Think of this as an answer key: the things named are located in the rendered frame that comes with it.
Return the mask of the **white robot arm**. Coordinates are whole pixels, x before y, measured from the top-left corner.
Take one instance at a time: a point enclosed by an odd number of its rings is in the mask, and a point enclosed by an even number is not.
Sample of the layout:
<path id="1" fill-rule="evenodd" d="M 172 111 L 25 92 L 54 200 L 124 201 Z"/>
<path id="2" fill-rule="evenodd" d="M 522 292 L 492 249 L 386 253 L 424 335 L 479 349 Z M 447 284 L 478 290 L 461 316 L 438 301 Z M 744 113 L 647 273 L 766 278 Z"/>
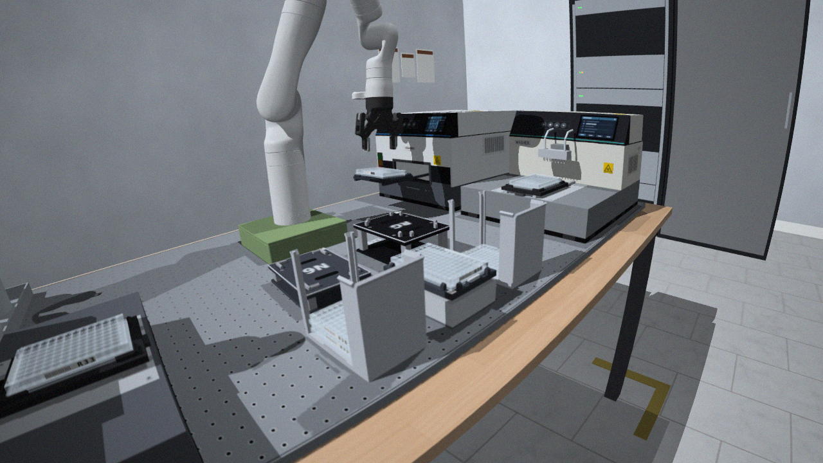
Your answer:
<path id="1" fill-rule="evenodd" d="M 399 32 L 392 23 L 371 24 L 382 15 L 379 0 L 349 0 L 364 49 L 380 50 L 366 62 L 365 96 L 393 97 L 393 56 Z M 257 98 L 266 120 L 267 175 L 275 224 L 289 226 L 311 219 L 303 151 L 303 116 L 297 91 L 301 66 L 320 30 L 327 0 L 285 0 L 271 59 Z M 285 121 L 285 122 L 283 122 Z"/>

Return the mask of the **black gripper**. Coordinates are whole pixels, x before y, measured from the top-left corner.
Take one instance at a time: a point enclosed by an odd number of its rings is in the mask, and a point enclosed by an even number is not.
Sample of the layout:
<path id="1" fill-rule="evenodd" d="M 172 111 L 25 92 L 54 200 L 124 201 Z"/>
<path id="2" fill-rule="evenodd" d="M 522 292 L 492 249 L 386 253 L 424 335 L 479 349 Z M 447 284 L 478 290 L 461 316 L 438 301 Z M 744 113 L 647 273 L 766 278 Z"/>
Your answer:
<path id="1" fill-rule="evenodd" d="M 402 113 L 393 113 L 393 97 L 378 96 L 366 98 L 367 113 L 356 115 L 355 134 L 362 138 L 362 149 L 370 152 L 370 138 L 374 129 L 385 129 L 389 133 L 389 149 L 397 148 L 397 136 L 403 133 Z M 365 120 L 367 124 L 365 126 Z M 393 120 L 393 122 L 392 122 Z M 399 125 L 397 125 L 399 124 Z"/>

